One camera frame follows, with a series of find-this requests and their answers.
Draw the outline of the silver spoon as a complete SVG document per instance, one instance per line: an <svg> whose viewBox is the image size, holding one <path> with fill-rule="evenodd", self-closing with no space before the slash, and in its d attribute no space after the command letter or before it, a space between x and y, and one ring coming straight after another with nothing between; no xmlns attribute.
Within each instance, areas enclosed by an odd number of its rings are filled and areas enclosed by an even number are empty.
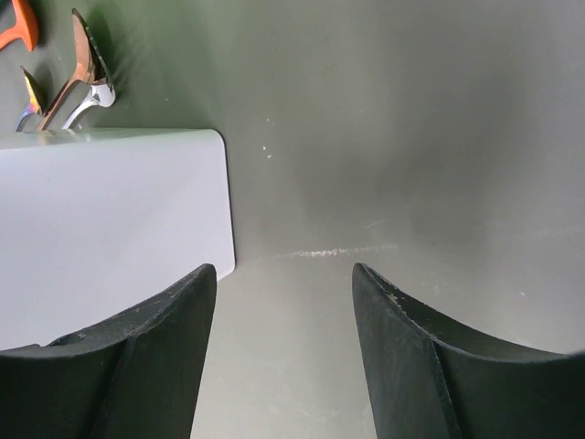
<svg viewBox="0 0 585 439"><path fill-rule="evenodd" d="M62 124L61 129L67 130L80 118L80 116L91 107L97 106L109 108L116 101L116 91L112 82L107 79L94 81L90 85L90 90L85 98L70 113L66 121Z"/></svg>

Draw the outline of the white divided plastic container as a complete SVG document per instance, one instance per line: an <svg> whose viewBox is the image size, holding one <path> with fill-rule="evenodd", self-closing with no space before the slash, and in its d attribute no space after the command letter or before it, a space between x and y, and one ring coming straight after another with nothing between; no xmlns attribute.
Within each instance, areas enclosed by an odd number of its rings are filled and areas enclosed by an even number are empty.
<svg viewBox="0 0 585 439"><path fill-rule="evenodd" d="M236 258L211 129L1 138L1 346L46 345Z"/></svg>

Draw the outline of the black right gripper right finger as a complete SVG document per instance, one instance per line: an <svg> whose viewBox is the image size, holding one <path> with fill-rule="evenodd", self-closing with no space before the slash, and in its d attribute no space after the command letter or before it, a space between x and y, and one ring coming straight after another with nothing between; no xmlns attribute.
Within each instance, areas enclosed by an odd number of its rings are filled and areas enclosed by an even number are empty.
<svg viewBox="0 0 585 439"><path fill-rule="evenodd" d="M581 438L584 356L489 336L366 264L352 272L359 345L380 438Z"/></svg>

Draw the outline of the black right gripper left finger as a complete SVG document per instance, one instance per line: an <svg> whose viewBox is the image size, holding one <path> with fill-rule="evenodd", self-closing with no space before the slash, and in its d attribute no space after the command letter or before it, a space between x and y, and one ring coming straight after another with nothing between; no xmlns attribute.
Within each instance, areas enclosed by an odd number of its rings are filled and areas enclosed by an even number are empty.
<svg viewBox="0 0 585 439"><path fill-rule="evenodd" d="M203 264L95 325L2 351L2 437L190 437L216 294Z"/></svg>

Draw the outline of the iridescent spoon pink bowl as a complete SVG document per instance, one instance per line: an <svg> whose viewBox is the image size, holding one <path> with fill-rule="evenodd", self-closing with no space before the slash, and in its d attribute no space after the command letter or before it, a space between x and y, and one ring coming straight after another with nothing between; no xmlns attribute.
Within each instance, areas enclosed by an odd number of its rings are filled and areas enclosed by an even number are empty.
<svg viewBox="0 0 585 439"><path fill-rule="evenodd" d="M21 112L17 122L16 132L21 132L24 128L26 119L31 115L43 116L45 113L45 103L43 92L33 75L23 66L20 67L25 86L27 89L28 102Z"/></svg>

